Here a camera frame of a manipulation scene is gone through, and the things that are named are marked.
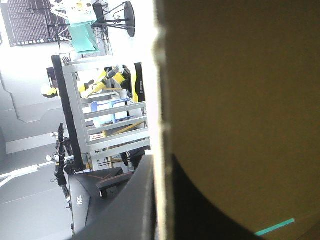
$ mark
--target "green cloth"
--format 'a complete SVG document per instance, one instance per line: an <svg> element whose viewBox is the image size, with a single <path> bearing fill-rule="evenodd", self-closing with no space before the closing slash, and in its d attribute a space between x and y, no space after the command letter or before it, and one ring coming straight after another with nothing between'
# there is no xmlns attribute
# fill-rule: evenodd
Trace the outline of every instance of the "green cloth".
<svg viewBox="0 0 320 240"><path fill-rule="evenodd" d="M90 21L71 24L68 28L72 37L72 46L79 54L90 54L100 51L91 24L92 22Z"/></svg>

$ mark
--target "aoc logo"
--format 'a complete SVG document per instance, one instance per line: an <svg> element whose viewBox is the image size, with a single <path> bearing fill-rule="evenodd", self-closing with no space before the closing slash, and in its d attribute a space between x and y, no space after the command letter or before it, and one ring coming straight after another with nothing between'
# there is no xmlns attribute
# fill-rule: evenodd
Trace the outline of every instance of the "aoc logo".
<svg viewBox="0 0 320 240"><path fill-rule="evenodd" d="M81 195L76 197L76 202L78 205L82 205L82 196Z"/></svg>

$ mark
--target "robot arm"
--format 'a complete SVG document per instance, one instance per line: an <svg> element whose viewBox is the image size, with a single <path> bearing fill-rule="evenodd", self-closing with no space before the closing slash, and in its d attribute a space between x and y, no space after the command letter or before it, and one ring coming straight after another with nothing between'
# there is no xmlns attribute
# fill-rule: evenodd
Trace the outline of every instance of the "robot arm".
<svg viewBox="0 0 320 240"><path fill-rule="evenodd" d="M102 89L104 89L107 86L107 81L109 79L112 79L116 74L119 72L119 67L115 67L109 72L103 71L103 73L97 78L95 83L89 87L89 89L86 89L86 91L81 92L81 97L83 99L87 99L92 94L98 93Z"/></svg>

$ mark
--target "teal stripe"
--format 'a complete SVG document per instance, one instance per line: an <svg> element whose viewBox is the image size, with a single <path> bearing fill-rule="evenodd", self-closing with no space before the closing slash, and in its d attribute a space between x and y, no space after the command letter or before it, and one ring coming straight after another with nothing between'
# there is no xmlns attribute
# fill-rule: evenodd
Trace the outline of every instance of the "teal stripe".
<svg viewBox="0 0 320 240"><path fill-rule="evenodd" d="M261 235L270 233L270 232L272 232L272 231L274 231L274 230L277 230L277 229L279 229L279 228L282 228L282 227L284 227L284 226L287 226L287 225L289 225L289 224L292 224L292 223L294 223L294 222L295 222L295 219L294 219L294 218L291 218L291 219L289 219L289 220L287 220L287 221L283 221L283 222L281 222L281 223L279 223L279 224L277 224L277 225L274 225L274 226L268 227L268 228L266 228L266 229L264 229L264 230L258 231L258 232L255 233L255 235L261 236Z"/></svg>

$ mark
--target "brown cardboard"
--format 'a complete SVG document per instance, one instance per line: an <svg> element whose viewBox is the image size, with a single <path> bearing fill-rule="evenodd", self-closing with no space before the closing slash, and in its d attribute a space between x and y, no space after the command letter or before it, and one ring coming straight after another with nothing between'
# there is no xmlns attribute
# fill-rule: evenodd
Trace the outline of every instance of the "brown cardboard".
<svg viewBox="0 0 320 240"><path fill-rule="evenodd" d="M320 1L163 3L172 151L228 216L297 239L320 221Z"/></svg>

